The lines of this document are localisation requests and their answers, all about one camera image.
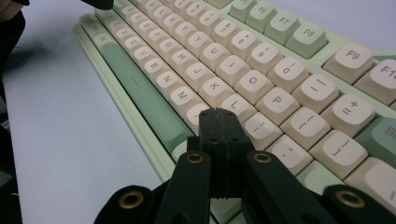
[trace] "screw hole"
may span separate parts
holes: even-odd
[[[341,203],[349,207],[363,208],[365,205],[363,198],[351,191],[339,190],[335,192],[335,196]]]
[[[187,157],[187,160],[191,163],[199,163],[204,160],[204,157],[199,154],[191,154]]]
[[[120,207],[124,209],[136,208],[143,202],[143,194],[140,191],[132,190],[124,193],[119,200]]]
[[[265,155],[265,154],[256,154],[254,155],[254,160],[258,161],[258,162],[270,162],[272,159],[271,157]]]

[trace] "keyboard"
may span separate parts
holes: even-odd
[[[115,0],[74,32],[163,181],[221,107],[308,189],[346,184],[396,215],[396,50],[254,0]],[[239,199],[211,214],[245,223]]]

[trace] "green keycap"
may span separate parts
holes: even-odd
[[[265,29],[264,34],[275,40],[277,43],[285,45],[299,26],[300,21],[296,15],[282,11],[272,18]]]
[[[169,153],[193,136],[122,47],[108,44],[100,52]]]
[[[326,34],[321,27],[314,24],[300,26],[286,43],[291,49],[305,59],[310,59],[327,44]]]
[[[263,34],[268,23],[270,23],[275,15],[276,8],[274,5],[266,2],[259,2],[247,15],[246,24]]]
[[[368,153],[396,169],[396,119],[375,119],[355,140]]]
[[[230,16],[245,23],[250,10],[256,5],[255,0],[234,0],[230,8]]]
[[[312,161],[297,175],[297,179],[306,188],[320,195],[323,194],[323,190],[328,186],[344,184],[318,161]]]

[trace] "white table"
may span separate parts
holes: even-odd
[[[373,49],[396,48],[394,0],[273,2]],[[4,75],[22,218],[93,223],[117,189],[161,181],[72,33],[92,8],[41,0],[23,12]]]

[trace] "black plastic part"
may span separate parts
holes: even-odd
[[[101,210],[95,220],[95,224],[147,224],[152,223],[150,219],[150,207],[154,195],[150,189],[129,186],[118,190],[105,207]]]
[[[178,158],[154,223],[208,223],[210,164],[201,151]]]
[[[240,198],[245,182],[245,156],[254,150],[237,116],[210,108],[199,117],[199,146],[212,158],[211,198]]]
[[[114,0],[81,0],[93,7],[102,9],[102,10],[110,10],[113,8]]]
[[[340,223],[396,223],[396,217],[390,211],[350,186],[329,186],[320,201]]]
[[[247,154],[247,181],[271,223],[337,223],[273,154]]]

